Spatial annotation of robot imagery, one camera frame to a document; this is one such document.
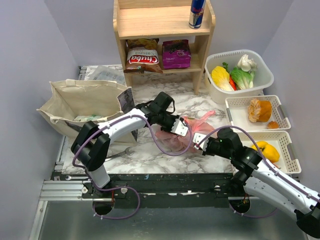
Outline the canvas tote bag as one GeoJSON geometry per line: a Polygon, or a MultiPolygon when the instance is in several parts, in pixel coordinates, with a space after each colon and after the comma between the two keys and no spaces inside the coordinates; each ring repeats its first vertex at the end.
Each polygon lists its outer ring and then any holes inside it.
{"type": "Polygon", "coordinates": [[[131,87],[107,80],[51,82],[52,97],[37,110],[60,134],[76,138],[88,121],[74,121],[77,116],[98,115],[95,124],[121,117],[135,107],[131,87]]]}

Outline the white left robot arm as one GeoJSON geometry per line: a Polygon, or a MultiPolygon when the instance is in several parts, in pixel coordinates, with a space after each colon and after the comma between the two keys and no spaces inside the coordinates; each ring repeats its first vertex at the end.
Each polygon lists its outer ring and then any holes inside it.
{"type": "Polygon", "coordinates": [[[93,180],[93,191],[99,197],[107,197],[111,191],[111,179],[104,162],[109,147],[114,142],[151,125],[159,125],[162,131],[174,135],[187,135],[189,129],[184,119],[167,111],[174,104],[174,99],[162,91],[154,100],[140,103],[120,117],[102,123],[88,121],[82,126],[70,149],[93,180]]]}

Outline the pink plastic grocery bag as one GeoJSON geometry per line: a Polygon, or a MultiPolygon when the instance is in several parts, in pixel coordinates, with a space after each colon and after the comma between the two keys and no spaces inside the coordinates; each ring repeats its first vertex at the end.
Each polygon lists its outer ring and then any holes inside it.
{"type": "MultiPolygon", "coordinates": [[[[213,117],[215,114],[216,114],[215,110],[210,110],[199,119],[191,118],[187,116],[184,116],[183,118],[187,122],[187,124],[190,126],[193,135],[195,133],[207,135],[215,129],[212,125],[207,123],[207,120],[210,117],[213,117]]],[[[166,146],[167,148],[169,148],[174,152],[180,152],[184,150],[188,146],[190,141],[189,132],[187,132],[186,136],[179,136],[173,133],[157,130],[155,132],[155,136],[164,146],[166,146]]]]}

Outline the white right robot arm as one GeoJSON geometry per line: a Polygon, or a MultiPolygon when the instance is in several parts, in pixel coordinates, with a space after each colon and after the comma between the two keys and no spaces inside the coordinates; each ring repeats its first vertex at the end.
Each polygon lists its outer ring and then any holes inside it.
{"type": "Polygon", "coordinates": [[[237,169],[230,183],[230,191],[241,196],[245,192],[258,197],[296,220],[307,235],[320,237],[320,194],[282,172],[260,149],[244,146],[234,126],[214,130],[217,137],[196,133],[195,148],[203,155],[229,159],[237,169]]]}

